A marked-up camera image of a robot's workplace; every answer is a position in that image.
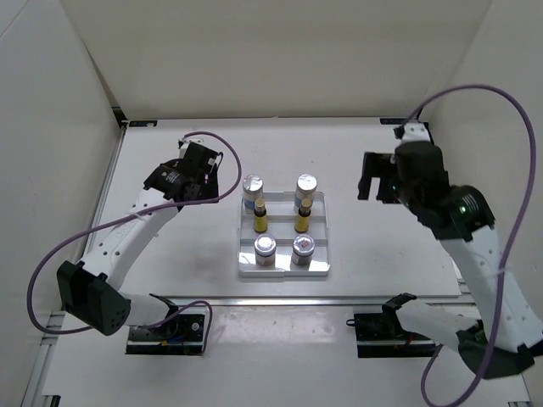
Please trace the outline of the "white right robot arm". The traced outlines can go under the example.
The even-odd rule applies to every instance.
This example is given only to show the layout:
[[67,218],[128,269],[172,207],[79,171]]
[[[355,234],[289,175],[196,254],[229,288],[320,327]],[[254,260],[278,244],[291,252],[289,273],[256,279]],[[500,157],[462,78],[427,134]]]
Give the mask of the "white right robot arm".
[[431,142],[401,144],[392,154],[365,153],[358,199],[368,199],[375,178],[377,199],[403,204],[450,255],[480,315],[453,315],[402,293],[382,306],[383,333],[393,339],[416,333],[444,344],[471,372],[491,349],[485,379],[516,376],[534,365],[542,354],[542,322],[500,264],[495,217],[482,192],[451,185],[442,151]]

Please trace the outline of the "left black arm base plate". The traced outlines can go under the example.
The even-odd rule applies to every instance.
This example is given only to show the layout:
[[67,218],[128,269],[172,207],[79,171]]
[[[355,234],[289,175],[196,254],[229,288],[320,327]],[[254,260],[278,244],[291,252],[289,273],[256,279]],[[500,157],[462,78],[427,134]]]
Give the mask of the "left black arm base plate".
[[170,321],[166,328],[131,327],[125,354],[149,356],[202,356],[207,347],[210,310],[196,304]]

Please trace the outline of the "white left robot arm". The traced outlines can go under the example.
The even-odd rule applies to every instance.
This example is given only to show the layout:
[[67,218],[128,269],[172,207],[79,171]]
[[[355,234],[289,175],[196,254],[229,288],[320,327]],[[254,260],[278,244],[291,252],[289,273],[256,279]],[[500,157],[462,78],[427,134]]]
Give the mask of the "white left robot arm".
[[77,263],[57,271],[64,309],[91,328],[110,336],[122,326],[148,325],[159,339],[175,335],[173,308],[154,296],[120,292],[128,271],[160,229],[184,202],[218,196],[218,153],[197,142],[180,146],[180,155],[160,164],[144,181],[131,208],[132,219],[113,227],[98,246]]

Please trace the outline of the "blue-label salt shaker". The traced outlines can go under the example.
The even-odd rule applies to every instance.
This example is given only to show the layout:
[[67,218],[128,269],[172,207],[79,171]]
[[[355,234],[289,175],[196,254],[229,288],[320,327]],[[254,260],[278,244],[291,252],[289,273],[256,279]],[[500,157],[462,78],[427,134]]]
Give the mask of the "blue-label salt shaker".
[[317,178],[311,174],[302,174],[296,181],[294,195],[294,212],[297,213],[304,199],[314,200],[317,189]]
[[262,178],[255,174],[249,174],[243,179],[243,204],[246,213],[253,213],[255,201],[263,198],[264,182]]

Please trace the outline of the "yellow-label small bottle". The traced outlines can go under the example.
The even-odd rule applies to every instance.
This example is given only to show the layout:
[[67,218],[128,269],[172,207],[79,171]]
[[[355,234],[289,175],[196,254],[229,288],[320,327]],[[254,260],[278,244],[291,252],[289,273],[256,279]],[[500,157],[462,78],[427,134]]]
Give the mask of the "yellow-label small bottle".
[[306,233],[309,230],[312,201],[304,198],[300,201],[298,214],[294,223],[294,229],[298,233]]
[[254,205],[254,230],[257,233],[267,231],[266,203],[263,198],[257,198]]

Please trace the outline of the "silver-lid spice jar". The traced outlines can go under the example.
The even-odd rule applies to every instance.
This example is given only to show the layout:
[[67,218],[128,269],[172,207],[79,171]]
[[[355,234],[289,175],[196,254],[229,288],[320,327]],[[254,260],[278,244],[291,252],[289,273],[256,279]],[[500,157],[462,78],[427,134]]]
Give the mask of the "silver-lid spice jar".
[[255,262],[261,266],[272,266],[275,264],[277,243],[273,236],[260,234],[254,242]]

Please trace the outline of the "red-logo-lid spice jar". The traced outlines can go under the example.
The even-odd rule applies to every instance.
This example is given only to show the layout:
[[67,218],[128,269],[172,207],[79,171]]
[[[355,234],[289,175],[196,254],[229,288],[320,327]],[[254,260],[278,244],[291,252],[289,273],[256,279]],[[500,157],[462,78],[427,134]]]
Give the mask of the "red-logo-lid spice jar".
[[308,266],[312,261],[315,248],[315,241],[311,236],[307,234],[298,235],[292,244],[292,263],[300,267]]

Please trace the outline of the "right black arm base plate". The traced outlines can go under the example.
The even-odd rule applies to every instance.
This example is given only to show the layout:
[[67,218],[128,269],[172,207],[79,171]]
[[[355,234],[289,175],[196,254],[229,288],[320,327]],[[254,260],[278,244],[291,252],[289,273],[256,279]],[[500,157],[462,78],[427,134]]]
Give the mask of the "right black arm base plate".
[[436,343],[423,335],[393,333],[380,314],[354,314],[345,324],[355,329],[359,359],[429,358],[436,349]]

